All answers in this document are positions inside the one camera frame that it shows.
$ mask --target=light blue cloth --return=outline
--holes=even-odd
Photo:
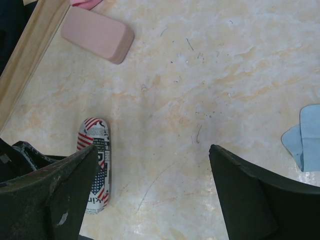
[[[302,172],[320,171],[320,105],[300,111],[300,125],[282,135],[281,141]]]
[[[304,172],[304,151],[302,147],[300,125],[298,124],[285,132],[282,135],[281,141],[294,158],[300,170]]]

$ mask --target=wooden frame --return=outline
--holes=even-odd
[[[38,3],[0,77],[0,133],[32,78],[70,4],[68,0]]]

